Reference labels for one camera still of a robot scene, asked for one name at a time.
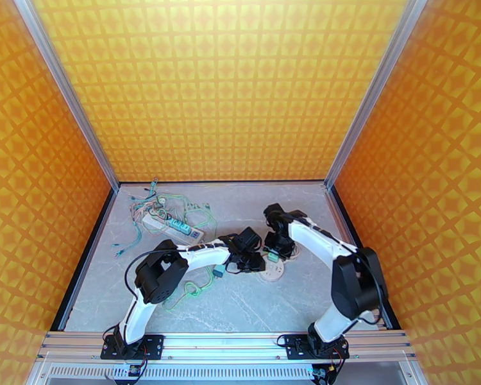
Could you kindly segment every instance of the round white object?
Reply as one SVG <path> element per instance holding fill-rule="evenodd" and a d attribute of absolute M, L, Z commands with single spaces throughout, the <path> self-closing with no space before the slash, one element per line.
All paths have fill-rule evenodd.
<path fill-rule="evenodd" d="M 285 266 L 283 265 L 282 260 L 278 259 L 278 262 L 274 263 L 267 259 L 267 256 L 263 256 L 263 258 L 266 262 L 266 270 L 258 273 L 260 278 L 268 282 L 274 282 L 280 279 L 285 271 Z"/>
<path fill-rule="evenodd" d="M 287 262 L 295 261 L 298 258 L 298 256 L 300 256 L 300 253 L 301 253 L 301 247 L 298 243 L 296 243 L 294 247 L 294 251 L 292 251 L 291 257 L 288 258 L 286 261 Z"/>

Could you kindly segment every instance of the green object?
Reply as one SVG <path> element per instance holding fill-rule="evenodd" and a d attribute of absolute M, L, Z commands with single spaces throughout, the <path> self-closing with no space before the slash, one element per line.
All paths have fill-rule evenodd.
<path fill-rule="evenodd" d="M 224 273 L 226 273 L 226 266 L 224 264 L 217 264 L 212 270 L 212 274 L 217 278 L 222 278 Z"/>
<path fill-rule="evenodd" d="M 273 263 L 278 263 L 278 259 L 279 257 L 277 256 L 277 254 L 275 253 L 272 253 L 272 252 L 268 252 L 267 253 L 267 259 Z"/>
<path fill-rule="evenodd" d="M 208 282 L 207 282 L 205 285 L 203 285 L 203 286 L 198 286 L 198 285 L 196 285 L 194 282 L 191 282 L 191 281 L 184 283 L 184 285 L 183 285 L 183 291 L 184 291 L 185 293 L 183 294 L 183 296 L 180 297 L 180 298 L 178 299 L 178 301 L 176 301 L 172 307 L 168 308 L 168 307 L 166 306 L 166 303 L 167 303 L 167 301 L 172 297 L 172 295 L 169 296 L 169 297 L 162 303 L 162 308 L 163 308 L 165 311 L 167 311 L 167 312 L 171 312 L 180 302 L 182 302 L 182 300 L 183 300 L 185 297 L 188 297 L 188 296 L 189 296 L 189 297 L 199 297 L 199 295 L 201 294 L 201 292 L 203 292 L 204 290 L 209 289 L 209 288 L 212 286 L 212 284 L 214 283 L 214 275 L 212 274 L 212 270 L 210 269 L 210 267 L 207 267 L 207 271 L 208 271 L 208 278 L 209 278 L 209 280 L 208 280 Z"/>
<path fill-rule="evenodd" d="M 190 231 L 191 231 L 191 228 L 190 226 L 188 226 L 186 223 L 183 223 L 182 221 L 179 221 L 177 219 L 170 219 L 169 220 L 169 226 L 180 231 L 181 233 L 185 234 L 185 235 L 189 235 L 190 234 Z"/>

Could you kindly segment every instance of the robotic arm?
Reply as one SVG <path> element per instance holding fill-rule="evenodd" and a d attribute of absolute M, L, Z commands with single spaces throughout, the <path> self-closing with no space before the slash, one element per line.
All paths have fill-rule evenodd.
<path fill-rule="evenodd" d="M 336 239 L 319 228 L 300 210 L 285 213 L 278 204 L 268 206 L 264 215 L 274 230 L 265 240 L 265 249 L 288 259 L 299 243 L 321 259 L 332 271 L 333 305 L 308 328 L 308 346 L 316 358 L 330 357 L 335 349 L 349 357 L 344 334 L 362 316 L 387 300 L 388 291 L 376 253 Z"/>
<path fill-rule="evenodd" d="M 269 232 L 265 249 L 283 260 L 290 258 L 296 242 L 308 248 L 332 271 L 333 305 L 312 323 L 308 334 L 289 336 L 285 346 L 289 359 L 329 359 L 333 352 L 349 357 L 344 334 L 364 315 L 381 306 L 388 292 L 376 253 L 336 239 L 319 228 L 300 210 L 284 212 L 277 203 L 268 206 L 264 215 L 274 232 Z M 251 228 L 241 234 L 221 236 L 207 244 L 180 246 L 162 241 L 136 267 L 134 297 L 124 319 L 114 327 L 102 350 L 103 359 L 142 357 L 140 350 L 151 339 L 145 329 L 156 306 L 169 297 L 184 274 L 208 265 L 235 263 L 240 272 L 264 271 L 265 262 L 258 253 L 261 238 Z M 292 339 L 295 354 L 290 355 Z"/>
<path fill-rule="evenodd" d="M 196 246 L 162 241 L 135 269 L 134 297 L 126 316 L 114 328 L 109 348 L 123 359 L 134 358 L 153 311 L 174 292 L 188 271 L 217 264 L 228 267 L 230 263 L 235 263 L 240 272 L 264 271 L 266 264 L 257 252 L 261 242 L 250 227 L 239 235 L 221 236 Z"/>

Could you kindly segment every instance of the orange patterned wall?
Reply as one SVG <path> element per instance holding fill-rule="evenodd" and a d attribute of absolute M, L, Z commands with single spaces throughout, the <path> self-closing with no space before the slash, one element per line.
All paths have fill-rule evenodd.
<path fill-rule="evenodd" d="M 0 385 L 25 380 L 108 189 L 12 0 L 0 0 Z"/>
<path fill-rule="evenodd" d="M 407 0 L 34 0 L 122 181 L 323 179 Z"/>
<path fill-rule="evenodd" d="M 481 0 L 430 0 L 336 184 L 432 384 L 481 384 Z"/>

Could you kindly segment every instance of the white power strip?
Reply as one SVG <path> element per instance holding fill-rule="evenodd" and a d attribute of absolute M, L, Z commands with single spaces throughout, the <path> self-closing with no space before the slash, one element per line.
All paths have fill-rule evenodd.
<path fill-rule="evenodd" d="M 203 239 L 203 236 L 205 233 L 199 229 L 192 228 L 186 224 L 183 224 L 181 221 L 175 220 L 177 222 L 177 225 L 183 230 L 184 232 L 188 232 L 189 234 L 186 234 L 184 232 L 181 232 L 180 230 L 173 228 L 172 226 L 168 225 L 168 223 L 165 223 L 165 221 L 154 217 L 150 214 L 146 214 L 142 218 L 143 224 L 145 224 L 147 227 L 151 227 L 154 230 L 161 230 L 165 235 L 168 235 L 169 237 L 172 237 L 173 239 L 177 240 L 178 242 L 182 244 L 187 244 L 187 245 L 196 245 L 201 242 Z"/>

